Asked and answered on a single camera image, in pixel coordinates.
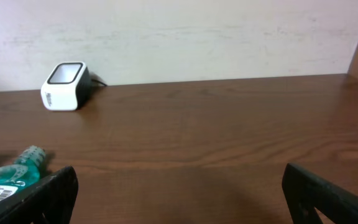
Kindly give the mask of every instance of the teal bottle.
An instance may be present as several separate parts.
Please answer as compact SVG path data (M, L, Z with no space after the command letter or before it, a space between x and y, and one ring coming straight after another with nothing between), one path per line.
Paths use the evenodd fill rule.
M31 146L12 165L0 167L0 200L36 183L44 160L45 151Z

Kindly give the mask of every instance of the device screen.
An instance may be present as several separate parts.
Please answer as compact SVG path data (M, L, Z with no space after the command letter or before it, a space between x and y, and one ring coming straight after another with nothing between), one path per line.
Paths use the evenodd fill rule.
M49 78L48 82L54 83L71 83L74 81L77 73L81 70L81 63L63 63L60 64Z

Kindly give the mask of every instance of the device logo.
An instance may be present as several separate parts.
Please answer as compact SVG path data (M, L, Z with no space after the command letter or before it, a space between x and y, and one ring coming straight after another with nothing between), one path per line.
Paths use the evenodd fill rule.
M47 93L45 92L46 96L47 96L47 101L48 101L48 105L51 106L52 105L52 99L51 99L51 94L50 93Z

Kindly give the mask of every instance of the white cube-shaped device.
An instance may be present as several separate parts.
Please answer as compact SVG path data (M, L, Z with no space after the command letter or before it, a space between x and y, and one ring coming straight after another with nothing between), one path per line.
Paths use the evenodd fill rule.
M60 63L42 85L42 102L48 110L76 110L89 98L91 86L84 62Z

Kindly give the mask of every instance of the barcode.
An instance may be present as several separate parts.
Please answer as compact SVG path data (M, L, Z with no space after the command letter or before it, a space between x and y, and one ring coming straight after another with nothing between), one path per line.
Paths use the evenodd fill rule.
M4 190L1 194L0 194L0 201L7 198L8 196L10 196L10 194L12 193L11 190Z

